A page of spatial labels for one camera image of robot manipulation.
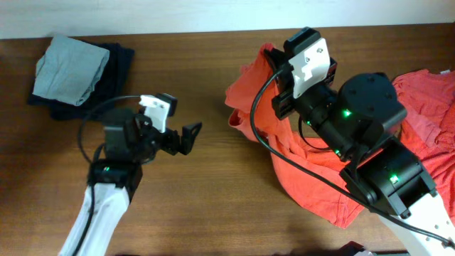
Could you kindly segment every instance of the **green led light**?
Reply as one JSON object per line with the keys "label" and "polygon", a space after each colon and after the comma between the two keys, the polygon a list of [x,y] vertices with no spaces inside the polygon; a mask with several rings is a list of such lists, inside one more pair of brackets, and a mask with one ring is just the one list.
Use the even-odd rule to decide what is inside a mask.
{"label": "green led light", "polygon": [[344,117],[349,117],[351,114],[352,114],[351,111],[349,111],[349,110],[343,110],[343,116],[344,116]]}
{"label": "green led light", "polygon": [[398,181],[400,181],[397,174],[393,174],[389,179],[390,179],[390,182],[392,182],[392,184],[396,184]]}

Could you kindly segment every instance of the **white bracket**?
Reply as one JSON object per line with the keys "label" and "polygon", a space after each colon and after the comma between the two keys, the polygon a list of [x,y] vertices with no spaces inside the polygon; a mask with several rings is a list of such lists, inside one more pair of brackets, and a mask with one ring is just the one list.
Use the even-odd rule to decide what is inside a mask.
{"label": "white bracket", "polygon": [[294,66],[294,99],[300,97],[308,88],[326,79],[330,68],[330,56],[326,39],[320,38],[307,49],[289,60]]}
{"label": "white bracket", "polygon": [[164,133],[171,104],[151,95],[141,95],[139,104],[145,107],[144,115],[150,117],[152,126]]}
{"label": "white bracket", "polygon": [[[398,216],[393,217],[443,238],[452,240],[455,238],[454,225],[450,221],[440,195],[432,197],[427,193],[411,205],[409,211],[411,216],[406,219],[401,219]],[[401,240],[411,256],[455,256],[453,248],[443,247],[442,243],[434,238],[428,238],[426,235],[404,229],[383,217],[379,217],[379,219]]]}
{"label": "white bracket", "polygon": [[[87,224],[92,203],[91,190],[89,186],[85,190],[84,203],[62,250],[58,254],[59,256],[71,256],[74,254]],[[127,211],[128,206],[129,197],[125,187],[116,188],[114,183],[96,183],[95,208],[92,222],[77,256],[104,255],[114,229],[117,227],[120,218]]]}

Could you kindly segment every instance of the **cable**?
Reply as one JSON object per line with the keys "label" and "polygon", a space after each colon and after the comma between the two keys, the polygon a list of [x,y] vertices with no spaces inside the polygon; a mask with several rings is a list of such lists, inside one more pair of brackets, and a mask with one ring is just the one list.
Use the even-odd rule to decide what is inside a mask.
{"label": "cable", "polygon": [[[105,145],[106,144],[103,143],[103,144],[98,146],[97,150],[95,150],[95,153],[93,155],[93,161],[94,162],[99,159],[101,151],[102,151],[102,148]],[[79,242],[77,242],[76,248],[74,249],[73,256],[76,256],[77,253],[79,252],[80,248],[82,247],[82,244],[84,243],[84,240],[85,240],[85,236],[87,235],[87,232],[88,232],[88,229],[90,227],[90,224],[92,223],[93,213],[95,212],[95,185],[93,183],[91,183],[91,184],[89,184],[89,187],[90,187],[90,193],[92,194],[92,202],[90,202],[90,209],[88,211],[87,222],[85,224],[85,227],[84,227],[84,230],[82,232],[82,235],[80,236]]]}
{"label": "cable", "polygon": [[299,117],[299,133],[300,133],[301,139],[303,139],[304,142],[305,142],[308,146],[312,147],[313,149],[329,151],[329,150],[330,150],[330,147],[320,148],[320,147],[317,147],[317,146],[313,146],[313,145],[311,145],[311,144],[305,139],[304,132],[302,131],[302,125],[301,125],[302,122],[304,122],[304,120],[303,120],[301,117]]}
{"label": "cable", "polygon": [[136,98],[136,97],[141,97],[141,95],[123,95],[123,96],[118,96],[118,97],[113,97],[111,99],[108,99],[104,102],[101,102],[99,103],[96,107],[92,108],[88,113],[87,115],[84,117],[84,119],[82,120],[82,124],[80,125],[79,127],[79,132],[77,133],[77,146],[79,147],[79,150],[80,150],[80,153],[82,153],[82,156],[85,158],[85,160],[91,164],[92,161],[90,160],[90,158],[88,157],[87,153],[85,153],[85,150],[84,150],[84,147],[82,146],[82,132],[84,130],[84,126],[85,124],[87,123],[87,121],[91,118],[91,116],[98,110],[100,109],[101,107],[109,104],[109,103],[112,103],[112,102],[116,102],[116,101],[119,101],[119,100],[125,100],[125,99],[132,99],[132,98]]}
{"label": "cable", "polygon": [[251,112],[250,112],[250,123],[251,123],[251,128],[252,128],[252,131],[253,133],[255,134],[255,137],[256,139],[265,147],[267,148],[271,153],[273,153],[274,155],[278,156],[280,159],[282,159],[283,161],[287,162],[288,164],[292,165],[293,167],[297,168],[298,170],[300,171],[303,171],[305,174],[308,174],[310,175],[311,177],[314,177],[314,178],[317,178],[318,180],[324,182],[326,185],[330,186],[331,188],[335,189],[336,191],[340,192],[341,194],[343,194],[344,196],[348,197],[349,199],[355,201],[356,203],[360,204],[361,206],[367,208],[370,212],[372,213],[376,213],[378,214],[379,216],[387,219],[388,221],[402,227],[402,228],[405,228],[405,229],[408,229],[408,230],[411,230],[413,232],[416,232],[416,233],[419,233],[421,235],[426,235],[427,237],[430,237],[430,238],[434,238],[436,240],[439,240],[441,242],[443,242],[443,244],[447,247],[452,247],[455,249],[455,243],[451,240],[448,240],[446,238],[443,238],[442,236],[440,235],[436,235],[434,233],[431,233],[429,231],[426,231],[426,230],[423,230],[423,229],[420,229],[420,228],[416,228],[414,226],[411,226],[409,224],[406,224],[406,223],[403,223],[401,221],[399,221],[398,219],[396,218],[393,218],[391,215],[389,215],[388,213],[385,213],[379,209],[377,209],[376,207],[374,206],[370,206],[368,205],[366,202],[364,202],[362,199],[359,199],[358,197],[354,196],[353,194],[345,191],[344,189],[342,189],[341,187],[337,186],[336,184],[332,183],[331,181],[329,181],[328,179],[322,177],[321,175],[319,174],[316,174],[314,173],[313,171],[310,171],[308,169],[305,169],[303,166],[300,166],[298,163],[292,161],[291,159],[288,159],[286,158],[283,154],[279,153],[277,150],[273,149],[270,145],[268,145],[268,143],[266,143],[263,138],[261,138],[261,136],[259,135],[258,131],[257,131],[257,128],[255,126],[255,112],[256,112],[256,109],[257,109],[257,106],[259,104],[259,101],[261,100],[261,97],[262,95],[264,94],[265,90],[269,87],[269,85],[272,83],[272,81],[278,77],[278,75],[280,75],[281,73],[284,72],[284,69],[281,68],[281,69],[278,69],[276,70],[273,75],[265,82],[265,84],[262,86],[262,88],[259,90],[259,92],[257,93],[256,97],[255,97],[255,100],[253,101],[253,104],[251,106]]}

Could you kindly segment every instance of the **folded gray cloth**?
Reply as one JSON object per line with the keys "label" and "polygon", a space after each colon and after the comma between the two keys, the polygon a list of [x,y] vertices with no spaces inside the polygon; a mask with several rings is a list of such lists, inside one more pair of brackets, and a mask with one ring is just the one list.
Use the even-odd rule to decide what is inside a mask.
{"label": "folded gray cloth", "polygon": [[109,51],[65,36],[55,36],[36,63],[33,94],[80,106],[95,90]]}

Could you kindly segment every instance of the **folded clothes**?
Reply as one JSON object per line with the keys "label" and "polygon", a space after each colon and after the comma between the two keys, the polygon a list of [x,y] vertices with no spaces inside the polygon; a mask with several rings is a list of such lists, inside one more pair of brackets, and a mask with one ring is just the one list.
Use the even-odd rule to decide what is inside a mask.
{"label": "folded clothes", "polygon": [[[229,125],[239,129],[252,141],[256,141],[256,139],[250,125],[250,109],[259,89],[267,78],[272,75],[272,69],[269,67],[263,53],[264,49],[271,50],[272,48],[273,45],[270,43],[263,45],[256,61],[249,66],[243,67],[242,76],[226,91],[225,104],[234,108],[234,112],[229,119]],[[455,198],[453,198],[455,196],[453,192],[455,189],[455,174],[452,174],[455,169],[455,144],[453,143],[455,126],[453,120],[454,112],[449,111],[450,104],[451,110],[455,109],[453,107],[455,73],[445,75],[444,78],[442,76],[430,75],[428,71],[421,71],[415,77],[412,77],[411,74],[397,78],[394,82],[398,91],[399,101],[405,105],[408,112],[416,109],[416,112],[419,113],[418,115],[409,114],[407,116],[403,123],[401,140],[411,151],[422,159],[423,164],[438,185],[438,191],[444,199],[450,217],[452,220],[455,220]],[[403,82],[411,78],[412,82]],[[403,97],[404,90],[400,90],[398,87],[398,85],[402,84],[411,84],[408,87],[419,85],[418,89],[409,90],[408,87],[405,89],[406,95],[410,95],[410,99],[420,97],[417,91],[426,94],[426,92],[433,90],[432,86],[436,86],[436,84],[441,89],[433,91],[434,93],[431,94],[433,98],[421,97],[420,100],[409,100],[410,102],[405,104],[404,102],[408,101],[408,98]],[[267,135],[269,144],[285,155],[285,157],[327,178],[337,186],[345,188],[346,183],[339,176],[339,172],[346,163],[339,161],[338,157],[332,151],[321,151],[311,148],[303,142],[297,132],[291,130],[288,119],[280,121],[275,117],[271,102],[272,98],[278,95],[278,93],[279,91],[274,81],[264,92],[261,102],[258,105],[255,115],[257,128],[261,133]],[[441,102],[440,97],[445,97],[444,104],[439,103]],[[431,114],[431,111],[421,113],[423,106],[426,106],[428,110],[438,111],[438,115]],[[419,125],[419,129],[417,129],[421,135],[427,136],[424,140],[428,143],[427,149],[420,142],[422,140],[421,137],[416,132],[413,132],[414,129],[410,125],[418,124],[422,115],[423,117],[426,117],[426,115],[432,116],[433,125],[425,123]],[[313,146],[326,147],[322,139],[308,138],[307,140]],[[272,161],[279,182],[302,208],[327,219],[330,223],[341,228],[348,227],[362,211],[362,206],[341,195],[319,180],[288,165],[288,163],[273,154]]]}
{"label": "folded clothes", "polygon": [[36,64],[33,94],[80,106],[95,90],[109,51],[65,36],[55,36]]}
{"label": "folded clothes", "polygon": [[[95,90],[89,98],[76,107],[57,100],[49,100],[31,93],[28,96],[29,105],[45,105],[50,109],[50,116],[55,120],[68,120],[83,118],[93,107],[105,100],[120,95],[127,79],[129,67],[132,63],[134,50],[123,48],[118,43],[89,43],[109,51],[109,60],[106,63],[100,80],[95,85]],[[98,110],[91,119],[98,119],[99,115],[114,107],[114,103],[108,104]]]}

